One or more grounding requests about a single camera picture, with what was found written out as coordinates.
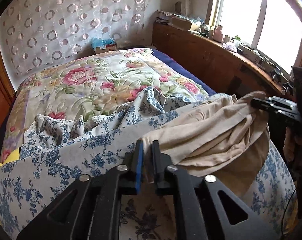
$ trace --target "beige cloth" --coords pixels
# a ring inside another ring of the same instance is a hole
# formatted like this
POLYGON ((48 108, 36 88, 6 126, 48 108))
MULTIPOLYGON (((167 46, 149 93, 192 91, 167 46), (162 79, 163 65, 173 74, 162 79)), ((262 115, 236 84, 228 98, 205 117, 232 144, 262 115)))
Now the beige cloth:
POLYGON ((242 97, 220 98, 200 105, 142 137, 146 161, 150 145, 158 140, 171 156, 194 176, 215 174, 236 195, 250 187, 269 152, 268 114, 250 106, 255 91, 242 97))

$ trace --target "silver screw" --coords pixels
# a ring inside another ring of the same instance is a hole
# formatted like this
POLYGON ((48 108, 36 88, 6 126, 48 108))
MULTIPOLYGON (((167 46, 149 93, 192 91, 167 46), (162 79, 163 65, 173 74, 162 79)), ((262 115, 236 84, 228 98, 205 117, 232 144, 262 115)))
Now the silver screw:
POLYGON ((90 179, 90 176, 88 174, 83 174, 79 177, 79 180, 82 182, 86 182, 90 179))
POLYGON ((168 170, 168 171, 171 171, 171 172, 174 172, 174 171, 177 171, 178 168, 177 168, 176 166, 174 166, 174 165, 169 165, 169 166, 167 167, 167 170, 168 170))
POLYGON ((207 175, 204 177, 206 182, 215 182, 217 178, 214 175, 207 175))
POLYGON ((117 166, 118 171, 126 171, 128 169, 127 165, 121 164, 117 166))

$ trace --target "pink bottle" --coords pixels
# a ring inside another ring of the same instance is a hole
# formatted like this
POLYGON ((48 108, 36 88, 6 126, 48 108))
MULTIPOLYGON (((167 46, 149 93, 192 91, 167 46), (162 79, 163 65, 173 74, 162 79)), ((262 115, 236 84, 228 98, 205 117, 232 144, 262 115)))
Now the pink bottle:
POLYGON ((222 43, 223 41, 222 25, 217 25, 215 27, 212 39, 222 43))

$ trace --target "quilt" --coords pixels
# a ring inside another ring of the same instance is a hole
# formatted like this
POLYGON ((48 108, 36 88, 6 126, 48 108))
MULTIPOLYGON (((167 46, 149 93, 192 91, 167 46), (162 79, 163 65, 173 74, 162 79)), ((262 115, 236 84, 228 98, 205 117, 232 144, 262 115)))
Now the quilt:
MULTIPOLYGON (((0 220, 16 239, 18 233, 81 174, 99 176, 122 163, 136 140, 200 104, 226 94, 191 102, 190 96, 166 97, 147 87, 135 100, 110 115, 83 115, 74 121, 38 114, 24 135, 21 158, 0 168, 0 220)), ((279 235, 284 209, 295 190, 289 171, 270 141, 267 159, 242 200, 279 235)), ((294 210, 293 197, 284 228, 294 210)), ((121 240, 175 239, 172 198, 159 197, 152 184, 138 196, 123 196, 121 240)))
POLYGON ((168 67, 147 48, 105 52, 29 76, 17 91, 0 161, 22 146, 24 132, 37 114, 67 120, 82 115, 87 121, 92 116, 110 115, 147 86, 166 97, 183 95, 191 102, 208 97, 200 85, 168 67))

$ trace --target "black cable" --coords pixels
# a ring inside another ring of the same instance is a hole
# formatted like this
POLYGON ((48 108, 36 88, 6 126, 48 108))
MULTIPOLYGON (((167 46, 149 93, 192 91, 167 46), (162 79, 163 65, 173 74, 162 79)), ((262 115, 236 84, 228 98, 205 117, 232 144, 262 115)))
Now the black cable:
POLYGON ((285 211, 283 212, 283 216, 282 216, 282 219, 281 219, 281 234, 282 234, 283 236, 284 236, 284 234, 283 234, 283 219, 285 218, 285 214, 286 214, 287 208, 288 208, 289 203, 290 203, 290 201, 291 201, 293 195, 295 194, 296 190, 297 190, 297 188, 295 188, 295 190, 294 190, 293 193, 291 194, 291 197, 289 198, 289 201, 288 201, 288 203, 287 203, 287 206, 286 206, 286 208, 285 208, 285 211))

